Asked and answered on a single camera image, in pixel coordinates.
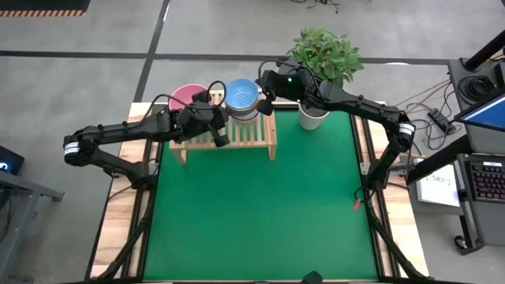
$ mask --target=green leaves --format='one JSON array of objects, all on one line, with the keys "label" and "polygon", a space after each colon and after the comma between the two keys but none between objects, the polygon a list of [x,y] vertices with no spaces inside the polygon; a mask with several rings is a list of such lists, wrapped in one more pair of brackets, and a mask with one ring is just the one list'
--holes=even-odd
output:
[{"label": "green leaves", "polygon": [[288,51],[291,60],[304,64],[321,79],[339,86],[351,82],[356,71],[363,70],[358,48],[352,47],[346,35],[338,36],[325,28],[300,31],[293,39],[295,46]]}]

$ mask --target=power strip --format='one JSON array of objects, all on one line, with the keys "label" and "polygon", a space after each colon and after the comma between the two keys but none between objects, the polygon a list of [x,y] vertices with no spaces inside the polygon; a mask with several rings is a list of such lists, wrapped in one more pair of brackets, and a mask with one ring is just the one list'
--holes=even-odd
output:
[{"label": "power strip", "polygon": [[434,108],[428,112],[428,116],[444,133],[451,134],[456,130],[456,127],[449,123],[449,120],[447,120],[440,110]]}]

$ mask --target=black mat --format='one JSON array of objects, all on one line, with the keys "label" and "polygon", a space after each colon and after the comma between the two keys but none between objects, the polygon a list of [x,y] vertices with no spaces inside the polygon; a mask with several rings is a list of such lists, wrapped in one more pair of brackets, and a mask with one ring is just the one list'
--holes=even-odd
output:
[{"label": "black mat", "polygon": [[90,0],[0,0],[0,17],[81,16]]}]

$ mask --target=green table surface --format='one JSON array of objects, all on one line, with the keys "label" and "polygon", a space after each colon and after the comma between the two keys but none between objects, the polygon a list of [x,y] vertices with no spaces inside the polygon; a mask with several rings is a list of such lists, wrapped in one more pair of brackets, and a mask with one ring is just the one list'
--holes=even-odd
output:
[{"label": "green table surface", "polygon": [[376,279],[348,114],[303,130],[277,111],[266,148],[189,151],[164,145],[144,280]]}]

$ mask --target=potted plant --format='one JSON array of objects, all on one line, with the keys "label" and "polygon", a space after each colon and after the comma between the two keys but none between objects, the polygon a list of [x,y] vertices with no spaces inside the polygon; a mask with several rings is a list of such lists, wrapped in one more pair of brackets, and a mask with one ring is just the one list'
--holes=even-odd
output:
[{"label": "potted plant", "polygon": [[[287,55],[291,61],[310,69],[316,77],[328,80],[343,88],[344,81],[352,82],[353,74],[363,69],[358,48],[352,47],[346,35],[336,35],[326,28],[302,30],[300,37],[293,39],[295,45]],[[328,115],[315,107],[298,106],[300,125],[312,130]]]}]

